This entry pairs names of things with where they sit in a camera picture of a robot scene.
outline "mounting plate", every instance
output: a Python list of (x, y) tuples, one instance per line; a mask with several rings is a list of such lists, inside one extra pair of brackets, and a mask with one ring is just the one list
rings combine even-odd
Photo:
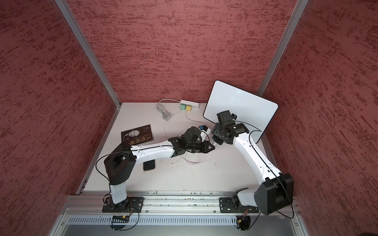
[[(234, 205), (229, 197), (219, 198), (219, 208), (221, 213), (242, 213), (234, 209)], [(259, 213), (257, 207), (248, 206), (248, 213)]]
[[(139, 213), (141, 212), (142, 207), (143, 207), (144, 197), (128, 197), (127, 200), (128, 200), (128, 202), (125, 204), (124, 208), (133, 206), (138, 210)], [(114, 210), (112, 210), (110, 208), (110, 206), (111, 206), (110, 201), (111, 201), (110, 197), (106, 198), (105, 204), (102, 207), (103, 213), (114, 213), (115, 212)]]

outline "white tablet board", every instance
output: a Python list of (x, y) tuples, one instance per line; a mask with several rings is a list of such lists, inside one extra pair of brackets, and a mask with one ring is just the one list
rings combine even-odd
[[(217, 114), (229, 110), (239, 121), (249, 123), (261, 132), (253, 132), (251, 138), (258, 142), (278, 109), (278, 104), (251, 94), (232, 85), (215, 81), (203, 117), (213, 123), (218, 122)], [(248, 130), (256, 130), (245, 124)]]

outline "book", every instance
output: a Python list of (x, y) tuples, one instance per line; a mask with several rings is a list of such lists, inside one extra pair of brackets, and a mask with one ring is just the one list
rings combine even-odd
[(121, 132), (122, 142), (130, 145), (140, 145), (153, 141), (151, 125), (145, 125)]

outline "red wall panel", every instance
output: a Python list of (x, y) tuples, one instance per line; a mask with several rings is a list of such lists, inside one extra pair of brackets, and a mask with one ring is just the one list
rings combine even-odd
[(312, 236), (378, 233), (378, 2), (310, 1), (264, 96)]
[(68, 0), (122, 102), (257, 92), (296, 0)]
[(0, 235), (47, 235), (115, 105), (53, 0), (0, 3)]

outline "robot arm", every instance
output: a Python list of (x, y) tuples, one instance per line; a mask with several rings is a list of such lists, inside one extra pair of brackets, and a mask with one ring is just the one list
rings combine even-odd
[(109, 177), (110, 192), (114, 204), (127, 199), (126, 180), (130, 177), (134, 166), (155, 160), (169, 158), (191, 153), (208, 153), (215, 149), (209, 142), (204, 140), (205, 133), (210, 133), (208, 127), (200, 129), (191, 127), (181, 137), (173, 137), (158, 144), (130, 146), (121, 143), (105, 160), (105, 169)]
[(211, 131), (212, 139), (222, 145), (224, 142), (233, 144), (247, 160), (260, 184), (254, 190), (241, 190), (237, 193), (237, 199), (241, 206), (255, 206), (264, 215), (289, 206), (293, 202), (294, 180), (290, 174), (282, 174), (261, 152), (244, 124), (236, 124), (236, 116), (230, 111), (217, 114), (219, 123)]
[[(290, 174), (282, 174), (265, 157), (258, 146), (249, 139), (249, 130), (244, 124), (236, 124), (235, 115), (230, 111), (217, 114), (219, 123), (211, 130), (212, 140), (219, 145), (224, 142), (234, 145), (245, 157), (260, 184), (256, 191), (244, 189), (237, 192), (234, 202), (236, 207), (255, 206), (264, 215), (268, 215), (293, 202), (294, 181)], [(204, 141), (204, 134), (196, 127), (191, 127), (181, 137), (173, 137), (165, 142), (129, 146), (121, 143), (105, 160), (105, 168), (109, 177), (110, 191), (114, 204), (127, 199), (126, 180), (135, 165), (157, 158), (169, 158), (191, 153), (208, 153), (215, 149), (209, 142)]]

